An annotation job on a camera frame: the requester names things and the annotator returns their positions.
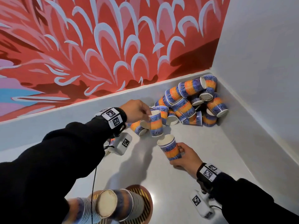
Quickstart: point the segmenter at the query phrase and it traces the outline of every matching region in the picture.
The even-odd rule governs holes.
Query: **wire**
[[[95,176],[94,176],[94,182],[92,184],[92,200],[93,200],[93,189],[94,189],[94,186],[95,186]]]
[[[211,207],[211,208],[215,207],[215,208],[219,208],[220,210],[222,210],[221,207],[218,207],[218,206],[216,206],[216,205],[211,205],[210,207]]]

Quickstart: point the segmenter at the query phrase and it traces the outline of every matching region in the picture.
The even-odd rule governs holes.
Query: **white countertop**
[[[140,184],[148,189],[153,199],[153,214],[150,223],[226,223],[219,209],[207,220],[202,218],[189,200],[193,189],[200,191],[200,185],[183,170],[173,168],[157,146],[157,138],[149,132],[139,138],[130,129],[133,141],[123,156],[109,154],[98,166],[95,189],[126,188]],[[206,128],[182,125],[164,128],[165,134],[173,134],[177,142],[192,147],[204,162],[213,163],[233,178],[246,178],[257,184],[237,151],[219,126]],[[88,196],[94,172],[76,182],[67,198]],[[88,191],[82,187],[88,181]]]

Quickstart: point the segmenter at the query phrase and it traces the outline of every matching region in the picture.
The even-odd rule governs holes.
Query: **flower mural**
[[[0,0],[0,121],[211,67],[230,0]]]

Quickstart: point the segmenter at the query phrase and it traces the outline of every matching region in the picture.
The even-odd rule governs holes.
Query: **black jacket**
[[[125,113],[117,110],[126,121]],[[2,221],[61,224],[69,211],[64,197],[76,179],[95,169],[105,155],[104,142],[119,131],[120,126],[111,130],[104,119],[86,124],[73,122],[48,133],[16,160],[0,163]],[[244,220],[260,223],[257,216],[269,216],[270,210],[279,216],[294,217],[294,223],[299,223],[298,216],[276,205],[270,195],[244,179],[235,181],[221,173],[213,188],[211,195],[222,204],[222,213],[230,224]]]

